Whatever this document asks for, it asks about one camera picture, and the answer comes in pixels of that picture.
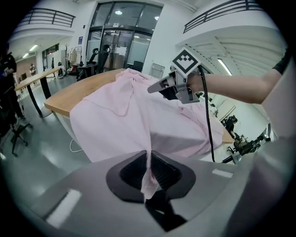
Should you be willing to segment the clothes rack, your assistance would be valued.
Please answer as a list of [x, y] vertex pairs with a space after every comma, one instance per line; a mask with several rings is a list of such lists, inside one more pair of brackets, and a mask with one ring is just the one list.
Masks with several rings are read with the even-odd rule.
[[68, 61], [70, 65], [73, 67], [74, 65], [78, 65], [82, 61], [82, 47], [77, 46], [73, 47], [69, 50]]

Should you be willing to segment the ceiling tube light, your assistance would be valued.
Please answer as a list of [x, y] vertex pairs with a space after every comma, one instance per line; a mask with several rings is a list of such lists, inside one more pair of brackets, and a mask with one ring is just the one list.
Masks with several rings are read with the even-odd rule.
[[230, 70], [228, 69], [228, 67], [226, 66], [226, 64], [224, 63], [224, 61], [220, 58], [217, 59], [218, 62], [221, 64], [221, 66], [225, 69], [225, 71], [232, 76], [232, 73], [230, 72]]

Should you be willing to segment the round wooden table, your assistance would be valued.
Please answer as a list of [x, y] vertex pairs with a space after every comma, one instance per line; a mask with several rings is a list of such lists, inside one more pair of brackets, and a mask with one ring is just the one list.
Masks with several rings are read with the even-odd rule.
[[36, 81], [40, 81], [41, 87], [43, 90], [43, 94], [44, 94], [45, 98], [48, 99], [49, 97], [51, 97], [51, 93], [49, 90], [49, 86], [48, 86], [46, 77], [50, 74], [54, 74], [55, 72], [58, 72], [59, 69], [60, 68], [53, 68], [53, 69], [50, 69], [49, 71], [44, 71], [44, 72], [39, 73], [37, 75], [26, 78], [25, 80], [20, 82], [14, 89], [15, 91], [18, 91], [20, 89], [23, 89], [24, 87], [27, 87], [31, 101], [32, 101], [34, 107], [36, 108], [37, 113], [39, 114], [39, 116], [41, 118], [45, 118], [45, 117], [49, 116], [50, 114], [52, 114], [52, 111], [50, 109], [47, 109], [45, 106], [43, 106], [42, 108], [39, 108], [39, 106], [35, 100], [34, 94], [32, 92], [31, 84]]

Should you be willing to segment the grey folding table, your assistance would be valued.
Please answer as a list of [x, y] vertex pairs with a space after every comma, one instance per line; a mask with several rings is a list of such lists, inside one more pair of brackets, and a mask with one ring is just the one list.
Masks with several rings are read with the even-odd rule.
[[164, 66], [158, 65], [156, 63], [152, 63], [149, 75], [158, 79], [163, 77], [163, 72], [165, 70]]

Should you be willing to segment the pink shirt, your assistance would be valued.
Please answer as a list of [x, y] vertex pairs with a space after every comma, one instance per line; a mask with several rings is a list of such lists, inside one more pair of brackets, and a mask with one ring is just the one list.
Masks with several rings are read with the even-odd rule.
[[191, 157], [222, 144], [224, 128], [203, 102], [182, 104], [148, 93], [156, 79], [127, 69], [70, 111], [70, 123], [90, 161], [153, 150]]

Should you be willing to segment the person's right forearm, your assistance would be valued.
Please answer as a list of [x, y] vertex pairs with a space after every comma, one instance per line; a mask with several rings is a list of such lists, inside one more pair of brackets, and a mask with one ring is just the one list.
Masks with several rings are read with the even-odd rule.
[[283, 72], [271, 69], [263, 76], [205, 74], [207, 91], [250, 104], [262, 104]]

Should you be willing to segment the black balcony railing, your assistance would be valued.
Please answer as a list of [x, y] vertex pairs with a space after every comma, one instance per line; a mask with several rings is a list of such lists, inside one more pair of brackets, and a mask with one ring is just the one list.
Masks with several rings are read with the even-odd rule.
[[74, 15], [61, 12], [58, 10], [48, 8], [33, 8], [20, 21], [18, 27], [33, 24], [46, 24], [71, 28], [74, 19]]
[[230, 0], [203, 12], [202, 14], [196, 16], [194, 19], [186, 23], [183, 33], [185, 34], [195, 27], [210, 20], [228, 14], [244, 11], [263, 11], [263, 8], [260, 7], [256, 0]]

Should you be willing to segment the black ergonomic chair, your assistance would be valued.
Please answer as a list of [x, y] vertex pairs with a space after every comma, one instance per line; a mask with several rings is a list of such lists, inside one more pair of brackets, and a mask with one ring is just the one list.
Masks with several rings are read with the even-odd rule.
[[98, 66], [97, 66], [97, 74], [103, 73], [104, 66], [107, 61], [108, 55], [110, 53], [110, 45], [105, 44], [103, 46], [103, 50], [99, 55]]

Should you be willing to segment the wooden coat rack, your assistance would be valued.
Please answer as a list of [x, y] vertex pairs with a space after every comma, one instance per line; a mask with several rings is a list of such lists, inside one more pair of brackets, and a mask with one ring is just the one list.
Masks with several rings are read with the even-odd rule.
[[70, 53], [71, 49], [68, 44], [65, 44], [65, 69], [68, 72], [71, 69], [71, 62], [70, 62]]

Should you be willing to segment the black office chair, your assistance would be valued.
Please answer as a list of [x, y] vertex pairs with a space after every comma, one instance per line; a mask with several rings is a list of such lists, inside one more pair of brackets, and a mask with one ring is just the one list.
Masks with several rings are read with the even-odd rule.
[[4, 138], [8, 132], [11, 131], [13, 133], [11, 138], [12, 154], [15, 157], [18, 157], [18, 154], [15, 152], [16, 143], [18, 140], [23, 142], [26, 147], [28, 146], [28, 142], [21, 136], [27, 127], [32, 128], [33, 126], [30, 123], [25, 125], [18, 124], [18, 119], [16, 117], [14, 117], [14, 120], [12, 120], [12, 110], [4, 111], [2, 108], [0, 108], [0, 144], [1, 141], [4, 141]]

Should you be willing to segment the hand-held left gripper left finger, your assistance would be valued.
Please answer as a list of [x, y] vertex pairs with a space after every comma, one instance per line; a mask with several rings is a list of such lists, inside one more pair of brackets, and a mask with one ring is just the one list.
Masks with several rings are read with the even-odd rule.
[[42, 194], [33, 212], [55, 236], [131, 237], [148, 223], [141, 193], [146, 152], [90, 163]]

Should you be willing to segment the glass entrance door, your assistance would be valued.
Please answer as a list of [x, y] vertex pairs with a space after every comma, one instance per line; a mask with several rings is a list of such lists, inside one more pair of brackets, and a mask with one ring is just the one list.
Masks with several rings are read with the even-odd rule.
[[94, 62], [98, 64], [99, 55], [105, 44], [110, 45], [110, 53], [104, 71], [133, 69], [142, 71], [152, 35], [146, 32], [126, 29], [99, 29], [90, 31], [87, 39], [86, 61], [96, 52]]

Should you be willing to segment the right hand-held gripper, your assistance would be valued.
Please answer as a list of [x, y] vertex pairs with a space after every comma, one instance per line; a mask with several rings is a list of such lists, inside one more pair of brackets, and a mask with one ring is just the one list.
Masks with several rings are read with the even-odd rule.
[[165, 77], [149, 86], [148, 93], [159, 92], [164, 98], [168, 100], [178, 99], [182, 104], [199, 102], [188, 83], [189, 74], [199, 65], [200, 61], [184, 47], [172, 60], [172, 66], [175, 68], [172, 72], [173, 77]]

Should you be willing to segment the person's black t-shirt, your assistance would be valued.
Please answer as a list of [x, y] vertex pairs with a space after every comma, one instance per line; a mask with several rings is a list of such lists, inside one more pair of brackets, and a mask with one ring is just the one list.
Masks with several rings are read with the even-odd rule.
[[286, 70], [287, 65], [289, 64], [290, 59], [291, 59], [291, 51], [289, 48], [286, 48], [284, 56], [272, 69], [276, 70], [278, 73], [282, 75]]

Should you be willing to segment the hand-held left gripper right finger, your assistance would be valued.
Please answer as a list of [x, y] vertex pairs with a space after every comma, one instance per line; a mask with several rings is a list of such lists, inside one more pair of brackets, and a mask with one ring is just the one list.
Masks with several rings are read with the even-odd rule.
[[151, 199], [151, 215], [164, 231], [171, 231], [209, 207], [225, 189], [236, 167], [153, 151], [151, 169], [160, 186]]

